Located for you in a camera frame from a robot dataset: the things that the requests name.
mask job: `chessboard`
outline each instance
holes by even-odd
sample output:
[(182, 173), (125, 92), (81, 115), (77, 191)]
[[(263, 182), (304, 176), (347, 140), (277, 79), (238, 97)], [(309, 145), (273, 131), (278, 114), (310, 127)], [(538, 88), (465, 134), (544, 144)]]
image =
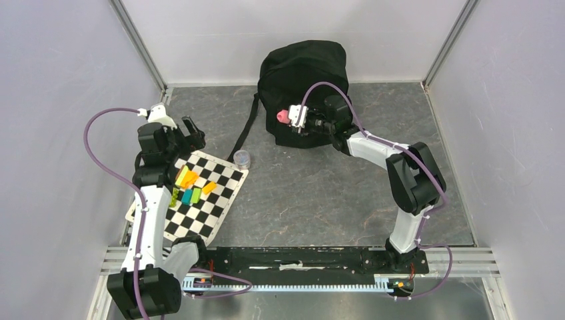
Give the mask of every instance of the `chessboard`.
[[(211, 181), (217, 186), (208, 195), (202, 193), (198, 203), (190, 205), (181, 203), (185, 190), (179, 189), (177, 204), (167, 210), (163, 236), (174, 241), (187, 235), (200, 235), (209, 245), (218, 234), (249, 171), (239, 170), (235, 164), (201, 151), (195, 151), (188, 159), (179, 159), (175, 163), (177, 170), (183, 165), (199, 176), (192, 187), (202, 188)], [(125, 219), (133, 222), (134, 215), (135, 204), (132, 203)]]

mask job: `black square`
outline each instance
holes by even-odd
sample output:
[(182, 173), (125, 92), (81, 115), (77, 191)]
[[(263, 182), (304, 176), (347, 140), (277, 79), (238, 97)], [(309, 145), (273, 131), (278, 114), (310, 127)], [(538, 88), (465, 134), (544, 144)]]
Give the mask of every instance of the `black square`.
[(210, 212), (210, 214), (213, 215), (216, 218), (219, 218), (222, 215), (223, 211), (224, 211), (224, 209), (215, 205), (214, 209), (212, 209), (212, 212)]
[(220, 179), (218, 179), (218, 181), (216, 181), (216, 183), (218, 183), (219, 185), (226, 185), (229, 181), (229, 178), (226, 177), (225, 175), (221, 176)]
[(170, 233), (171, 235), (174, 235), (175, 232), (177, 232), (177, 229), (179, 228), (179, 226), (175, 223), (169, 223), (169, 225), (167, 225), (167, 227), (165, 228), (165, 232)]
[(201, 223), (206, 222), (206, 219), (208, 219), (208, 214), (200, 211), (198, 213), (198, 215), (196, 216), (196, 221), (200, 221)]
[(226, 169), (224, 165), (216, 164), (216, 167), (214, 168), (214, 172), (222, 174), (222, 172), (224, 172), (224, 169)]
[(232, 189), (224, 188), (224, 191), (222, 191), (222, 197), (226, 197), (228, 199), (231, 197), (232, 194), (233, 194)]
[(233, 174), (231, 175), (231, 179), (237, 180), (239, 181), (241, 179), (241, 177), (243, 177), (243, 173), (241, 173), (240, 171), (233, 171)]
[(189, 217), (185, 217), (183, 219), (183, 222), (181, 222), (181, 225), (187, 229), (191, 228), (191, 225), (193, 224), (194, 219), (193, 218), (189, 218)]
[(206, 165), (207, 162), (208, 162), (208, 160), (206, 160), (204, 158), (200, 158), (200, 159), (198, 159), (198, 161), (196, 161), (196, 165), (203, 168)]
[(200, 234), (203, 237), (210, 237), (210, 233), (212, 233), (213, 228), (208, 225), (203, 225), (202, 229), (200, 229)]
[(220, 199), (219, 195), (217, 195), (216, 193), (210, 193), (208, 195), (208, 198), (206, 198), (206, 202), (216, 203), (216, 201), (218, 201), (218, 199)]
[(202, 169), (202, 172), (200, 173), (200, 178), (208, 179), (211, 174), (212, 174), (212, 171), (210, 171), (208, 169)]
[(185, 205), (184, 203), (179, 207), (179, 210), (177, 210), (179, 213), (182, 213), (183, 215), (186, 215), (187, 212), (189, 212), (189, 206)]
[(167, 214), (165, 215), (165, 218), (171, 220), (175, 215), (175, 212), (176, 212), (175, 210), (167, 209)]
[(193, 206), (193, 208), (202, 209), (202, 206), (204, 205), (204, 203), (206, 203), (206, 201), (201, 199), (200, 201), (193, 203), (191, 205)]

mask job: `clear plastic container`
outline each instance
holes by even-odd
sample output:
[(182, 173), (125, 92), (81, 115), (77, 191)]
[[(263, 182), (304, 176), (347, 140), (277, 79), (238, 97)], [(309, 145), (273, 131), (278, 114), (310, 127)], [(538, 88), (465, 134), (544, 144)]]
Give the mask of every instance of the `clear plastic container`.
[(233, 163), (235, 163), (240, 170), (247, 170), (251, 166), (251, 155), (245, 150), (235, 151), (233, 154)]

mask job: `blue block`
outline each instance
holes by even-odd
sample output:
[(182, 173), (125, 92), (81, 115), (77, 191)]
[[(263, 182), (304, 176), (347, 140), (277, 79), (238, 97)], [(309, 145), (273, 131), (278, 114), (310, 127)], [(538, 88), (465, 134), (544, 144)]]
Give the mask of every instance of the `blue block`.
[(191, 204), (191, 197), (193, 196), (193, 191), (192, 190), (185, 190), (185, 194), (183, 195), (183, 198), (181, 199), (181, 202), (184, 205), (190, 205)]

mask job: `yellow block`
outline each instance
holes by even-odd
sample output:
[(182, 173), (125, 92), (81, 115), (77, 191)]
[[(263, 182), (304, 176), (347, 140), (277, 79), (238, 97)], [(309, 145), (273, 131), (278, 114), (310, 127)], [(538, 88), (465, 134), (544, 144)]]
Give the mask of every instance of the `yellow block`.
[(198, 180), (198, 175), (192, 171), (187, 172), (184, 179), (181, 181), (181, 188), (188, 189), (190, 185)]
[(188, 172), (189, 172), (189, 168), (186, 165), (183, 165), (183, 167), (179, 171), (179, 174), (177, 175), (177, 180), (175, 180), (175, 185), (178, 185), (180, 187), (181, 183), (183, 182), (183, 179), (185, 178), (185, 175), (187, 175)]
[(202, 188), (202, 192), (203, 192), (205, 195), (207, 195), (207, 194), (209, 194), (210, 192), (212, 192), (212, 190), (214, 190), (214, 189), (216, 189), (216, 183), (211, 181), (210, 183), (208, 183), (208, 184), (206, 185), (206, 187), (203, 187), (203, 188)]

